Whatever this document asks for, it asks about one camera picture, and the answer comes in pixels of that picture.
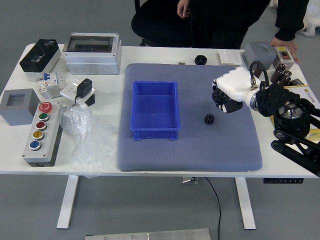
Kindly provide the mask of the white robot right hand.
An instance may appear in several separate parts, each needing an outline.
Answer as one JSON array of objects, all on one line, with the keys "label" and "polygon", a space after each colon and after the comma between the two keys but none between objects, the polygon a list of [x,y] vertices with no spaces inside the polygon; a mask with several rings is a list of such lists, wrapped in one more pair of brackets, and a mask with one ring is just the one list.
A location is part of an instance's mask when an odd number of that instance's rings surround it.
[{"label": "white robot right hand", "polygon": [[243,105],[257,110],[256,93],[260,80],[246,68],[237,67],[212,81],[212,99],[224,113],[233,113]]}]

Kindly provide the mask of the person's right hand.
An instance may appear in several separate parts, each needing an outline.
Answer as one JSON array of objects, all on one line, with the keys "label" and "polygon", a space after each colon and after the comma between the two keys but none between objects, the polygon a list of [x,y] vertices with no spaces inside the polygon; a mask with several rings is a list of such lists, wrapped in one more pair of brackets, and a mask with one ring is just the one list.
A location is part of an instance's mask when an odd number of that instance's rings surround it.
[{"label": "person's right hand", "polygon": [[188,18],[191,15],[190,0],[179,0],[177,4],[177,14],[182,18]]}]

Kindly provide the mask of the person's left hand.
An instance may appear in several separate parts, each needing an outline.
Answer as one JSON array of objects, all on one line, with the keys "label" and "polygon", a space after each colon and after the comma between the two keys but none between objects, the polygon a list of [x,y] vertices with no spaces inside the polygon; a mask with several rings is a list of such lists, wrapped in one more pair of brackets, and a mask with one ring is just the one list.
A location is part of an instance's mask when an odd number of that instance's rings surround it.
[{"label": "person's left hand", "polygon": [[294,39],[289,40],[289,41],[284,41],[284,40],[279,40],[278,38],[274,37],[271,40],[270,45],[272,47],[286,47],[289,50],[295,63],[297,63],[298,65],[301,63],[300,59],[297,57],[298,46],[297,46],[296,41]]}]

